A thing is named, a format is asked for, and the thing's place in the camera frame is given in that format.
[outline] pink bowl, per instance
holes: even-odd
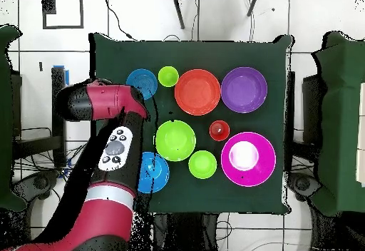
[[[258,133],[238,133],[222,150],[225,175],[240,186],[263,184],[275,169],[276,155],[271,143]]]

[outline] small red cup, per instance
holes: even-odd
[[[209,134],[213,140],[223,141],[230,135],[230,126],[227,122],[216,120],[210,125]]]

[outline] purple bowl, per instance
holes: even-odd
[[[271,143],[258,133],[238,133],[222,149],[222,169],[235,184],[245,187],[263,184],[275,169]]]
[[[221,92],[222,100],[230,110],[249,113],[264,103],[267,84],[258,70],[248,67],[235,68],[223,79]]]

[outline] green bowl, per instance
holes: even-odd
[[[217,170],[217,159],[206,150],[199,150],[189,159],[189,171],[198,179],[208,179]]]
[[[196,139],[192,128],[185,122],[174,120],[162,124],[156,133],[156,150],[168,161],[186,159],[195,148]]]
[[[176,70],[176,68],[173,68],[172,66],[164,66],[160,69],[158,72],[158,80],[167,88],[174,86],[179,79],[179,73]]]

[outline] robot control buttons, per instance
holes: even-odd
[[[100,170],[113,171],[122,168],[128,160],[133,134],[128,127],[119,126],[110,134],[100,157]]]
[[[118,156],[113,157],[113,159],[111,159],[114,163],[119,163],[120,162],[120,158]]]
[[[120,155],[124,151],[124,145],[119,141],[112,141],[106,146],[107,155]]]

